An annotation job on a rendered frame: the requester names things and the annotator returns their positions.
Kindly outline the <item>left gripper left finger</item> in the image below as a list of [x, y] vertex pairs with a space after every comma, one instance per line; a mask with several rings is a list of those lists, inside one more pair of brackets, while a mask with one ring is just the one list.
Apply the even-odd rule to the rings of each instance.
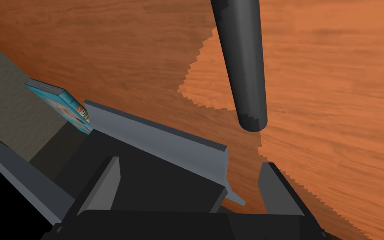
[[77, 216], [86, 210], [109, 210], [120, 181], [119, 158], [105, 158], [69, 209], [69, 216]]

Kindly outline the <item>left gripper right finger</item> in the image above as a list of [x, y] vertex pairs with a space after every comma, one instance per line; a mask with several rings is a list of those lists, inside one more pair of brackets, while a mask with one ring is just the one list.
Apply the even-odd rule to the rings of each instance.
[[274, 162], [262, 163], [258, 186], [269, 215], [313, 216]]

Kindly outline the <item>grey and black cabinet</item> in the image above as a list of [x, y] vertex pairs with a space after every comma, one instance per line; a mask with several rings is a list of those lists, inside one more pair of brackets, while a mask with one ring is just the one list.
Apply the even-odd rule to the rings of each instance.
[[73, 198], [104, 157], [127, 156], [129, 150], [137, 148], [225, 186], [229, 200], [245, 205], [227, 179], [226, 145], [89, 100], [84, 105], [93, 131], [55, 178], [55, 183]]

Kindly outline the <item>grey framed black panel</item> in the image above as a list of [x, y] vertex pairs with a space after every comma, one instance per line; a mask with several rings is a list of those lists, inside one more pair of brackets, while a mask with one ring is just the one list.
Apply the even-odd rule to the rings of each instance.
[[73, 198], [0, 141], [0, 240], [57, 240]]

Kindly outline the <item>blue book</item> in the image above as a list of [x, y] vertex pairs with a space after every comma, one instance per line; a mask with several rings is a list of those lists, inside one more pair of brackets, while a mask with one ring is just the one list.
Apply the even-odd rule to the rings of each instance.
[[67, 90], [34, 79], [30, 79], [25, 83], [25, 86], [77, 127], [78, 130], [86, 134], [91, 133], [93, 128], [90, 125], [87, 110]]

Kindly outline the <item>dark grey round pole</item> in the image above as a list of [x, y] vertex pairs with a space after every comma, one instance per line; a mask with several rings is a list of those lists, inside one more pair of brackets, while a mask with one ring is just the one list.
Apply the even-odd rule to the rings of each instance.
[[259, 132], [268, 122], [259, 0], [210, 2], [239, 124]]

